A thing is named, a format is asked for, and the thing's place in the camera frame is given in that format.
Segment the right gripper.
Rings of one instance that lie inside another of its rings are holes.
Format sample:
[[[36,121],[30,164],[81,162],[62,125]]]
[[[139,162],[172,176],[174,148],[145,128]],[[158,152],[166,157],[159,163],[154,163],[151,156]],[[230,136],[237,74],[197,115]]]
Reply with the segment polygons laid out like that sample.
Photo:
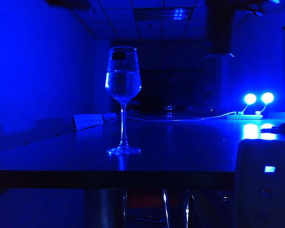
[[[234,6],[237,10],[248,11],[257,16],[263,16],[264,6],[267,3],[276,3],[275,0],[235,0]]]

